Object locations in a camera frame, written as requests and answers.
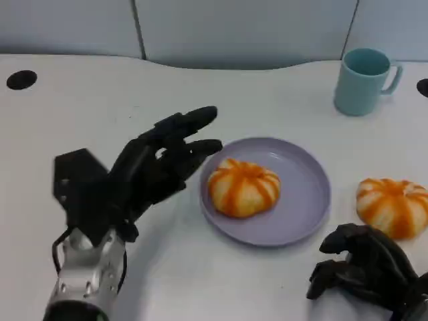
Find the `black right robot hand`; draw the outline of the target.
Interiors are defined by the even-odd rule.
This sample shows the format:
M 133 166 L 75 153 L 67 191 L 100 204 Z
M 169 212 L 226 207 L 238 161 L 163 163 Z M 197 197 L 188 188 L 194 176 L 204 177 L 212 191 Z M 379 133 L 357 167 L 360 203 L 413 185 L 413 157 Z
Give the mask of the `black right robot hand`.
M 382 231 L 369 225 L 339 225 L 321 243 L 320 252 L 347 252 L 344 261 L 316 264 L 306 297 L 318 299 L 340 288 L 392 312 L 391 320 L 427 319 L 427 274 L 418 275 L 405 252 Z

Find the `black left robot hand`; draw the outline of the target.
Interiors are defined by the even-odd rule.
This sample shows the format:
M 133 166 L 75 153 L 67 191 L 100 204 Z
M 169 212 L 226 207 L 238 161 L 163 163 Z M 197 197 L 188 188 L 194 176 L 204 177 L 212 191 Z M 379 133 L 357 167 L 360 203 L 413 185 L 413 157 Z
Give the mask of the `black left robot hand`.
M 176 113 L 124 147 L 108 174 L 114 183 L 110 207 L 123 241 L 135 242 L 138 237 L 135 223 L 141 215 L 150 206 L 184 190 L 188 178 L 205 159 L 223 148 L 217 139 L 185 140 L 216 117 L 214 106 Z

